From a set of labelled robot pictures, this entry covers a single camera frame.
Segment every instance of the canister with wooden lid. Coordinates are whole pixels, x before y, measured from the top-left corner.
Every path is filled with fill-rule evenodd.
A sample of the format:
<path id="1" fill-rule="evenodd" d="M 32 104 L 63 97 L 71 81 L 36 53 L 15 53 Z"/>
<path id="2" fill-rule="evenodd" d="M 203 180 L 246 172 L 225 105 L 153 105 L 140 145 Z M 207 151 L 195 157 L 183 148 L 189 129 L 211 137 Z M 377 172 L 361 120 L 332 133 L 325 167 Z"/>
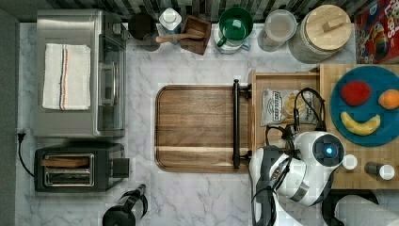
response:
<path id="1" fill-rule="evenodd" d="M 319 63 L 340 51 L 351 32 L 349 16 L 343 9 L 323 5 L 306 15 L 288 46 L 297 60 Z"/>

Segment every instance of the orange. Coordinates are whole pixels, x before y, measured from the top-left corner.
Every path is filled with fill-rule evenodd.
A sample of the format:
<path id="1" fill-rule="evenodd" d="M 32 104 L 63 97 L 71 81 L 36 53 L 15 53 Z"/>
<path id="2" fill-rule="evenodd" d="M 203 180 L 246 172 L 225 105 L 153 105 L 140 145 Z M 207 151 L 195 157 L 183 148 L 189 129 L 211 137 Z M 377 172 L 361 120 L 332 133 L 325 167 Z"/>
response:
<path id="1" fill-rule="evenodd" d="M 386 90 L 379 96 L 378 102 L 386 109 L 395 109 L 399 105 L 399 90 Z"/>

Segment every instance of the white marble surface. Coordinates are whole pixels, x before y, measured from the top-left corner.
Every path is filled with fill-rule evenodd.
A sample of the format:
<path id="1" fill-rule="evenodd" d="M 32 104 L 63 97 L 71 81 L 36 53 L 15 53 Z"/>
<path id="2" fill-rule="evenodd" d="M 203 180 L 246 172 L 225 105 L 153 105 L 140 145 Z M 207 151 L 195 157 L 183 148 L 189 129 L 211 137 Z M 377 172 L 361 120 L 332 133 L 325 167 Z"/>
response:
<path id="1" fill-rule="evenodd" d="M 131 158 L 130 179 L 101 193 L 51 194 L 35 192 L 33 179 L 17 163 L 17 225 L 101 225 L 104 212 L 127 190 L 147 185 L 149 213 L 140 225 L 251 225 L 248 174 L 172 173 L 159 169 L 154 160 L 154 102 L 167 84 L 232 84 L 247 81 L 250 70 L 259 72 L 307 71 L 315 65 L 295 60 L 286 44 L 276 53 L 262 51 L 252 32 L 250 51 L 221 55 L 212 39 L 204 56 L 170 43 L 147 52 L 129 40 L 126 57 L 126 136 L 121 143 Z M 21 24 L 18 127 L 27 136 L 23 157 L 33 170 L 35 150 L 43 145 L 32 136 L 32 109 L 36 68 L 36 25 Z M 355 63 L 354 39 L 329 63 Z M 323 225 L 320 205 L 303 207 L 282 200 L 283 206 L 304 225 Z"/>

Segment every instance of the green mug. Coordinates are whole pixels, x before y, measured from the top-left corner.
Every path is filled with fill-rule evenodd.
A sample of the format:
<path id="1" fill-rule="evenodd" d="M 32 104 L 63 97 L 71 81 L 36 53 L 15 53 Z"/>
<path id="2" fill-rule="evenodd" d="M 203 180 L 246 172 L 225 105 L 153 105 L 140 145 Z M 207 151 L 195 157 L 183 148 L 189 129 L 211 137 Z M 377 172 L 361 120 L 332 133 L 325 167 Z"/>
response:
<path id="1" fill-rule="evenodd" d="M 252 17 L 244 8 L 233 7 L 223 12 L 219 21 L 221 38 L 217 46 L 221 47 L 227 40 L 244 41 L 253 28 Z"/>

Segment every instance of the wooden lid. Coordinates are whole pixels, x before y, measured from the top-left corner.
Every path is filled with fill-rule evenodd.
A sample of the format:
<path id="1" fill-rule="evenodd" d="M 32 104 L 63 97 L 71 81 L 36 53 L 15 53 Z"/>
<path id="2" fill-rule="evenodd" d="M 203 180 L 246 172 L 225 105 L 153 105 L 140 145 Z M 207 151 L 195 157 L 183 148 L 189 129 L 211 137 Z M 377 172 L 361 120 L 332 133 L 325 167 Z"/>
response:
<path id="1" fill-rule="evenodd" d="M 311 44 L 322 50 L 337 50 L 349 40 L 352 25 L 346 12 L 336 6 L 323 5 L 311 11 L 305 32 Z"/>

